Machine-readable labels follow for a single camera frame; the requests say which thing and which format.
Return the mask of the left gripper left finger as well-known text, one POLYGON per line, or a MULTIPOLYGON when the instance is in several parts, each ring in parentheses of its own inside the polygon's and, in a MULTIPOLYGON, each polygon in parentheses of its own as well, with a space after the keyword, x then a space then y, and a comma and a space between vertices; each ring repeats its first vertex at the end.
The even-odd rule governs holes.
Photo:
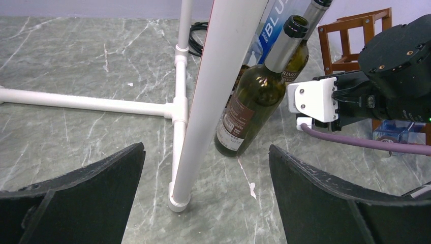
POLYGON ((121 243, 145 160, 142 143, 61 176, 1 191, 1 243, 121 243))

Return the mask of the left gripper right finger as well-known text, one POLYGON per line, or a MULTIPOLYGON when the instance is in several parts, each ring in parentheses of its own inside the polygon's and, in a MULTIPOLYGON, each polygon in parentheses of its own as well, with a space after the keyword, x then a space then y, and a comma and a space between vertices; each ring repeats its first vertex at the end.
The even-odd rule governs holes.
POLYGON ((269 166, 287 243, 430 243, 430 193, 364 188, 276 145, 269 166))

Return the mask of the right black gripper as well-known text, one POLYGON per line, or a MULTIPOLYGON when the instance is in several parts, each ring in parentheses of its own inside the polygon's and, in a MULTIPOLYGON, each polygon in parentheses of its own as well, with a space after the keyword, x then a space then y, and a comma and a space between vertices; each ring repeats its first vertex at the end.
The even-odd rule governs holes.
POLYGON ((385 120, 387 118, 386 98, 372 84, 362 71, 341 72, 314 77, 314 80, 335 78, 337 88, 335 100, 338 102, 338 119, 324 123, 316 119, 314 125, 332 132, 364 119, 385 120))

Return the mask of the dark green wine bottle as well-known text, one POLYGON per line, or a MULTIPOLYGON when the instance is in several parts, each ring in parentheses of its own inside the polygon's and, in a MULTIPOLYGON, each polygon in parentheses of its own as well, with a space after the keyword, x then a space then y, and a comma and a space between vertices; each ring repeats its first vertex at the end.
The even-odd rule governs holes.
POLYGON ((244 72, 217 126, 214 145, 221 154, 243 154, 278 108, 286 92, 282 73, 308 30, 304 17, 291 15, 264 63, 244 72))

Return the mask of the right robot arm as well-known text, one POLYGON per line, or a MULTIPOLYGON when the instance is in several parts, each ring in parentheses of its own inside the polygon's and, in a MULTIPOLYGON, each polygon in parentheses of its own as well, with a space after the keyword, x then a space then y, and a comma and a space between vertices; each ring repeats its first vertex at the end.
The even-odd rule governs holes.
POLYGON ((315 125, 340 131, 364 119, 430 123, 430 15, 382 31, 365 44, 358 68, 336 72, 338 119, 315 125))

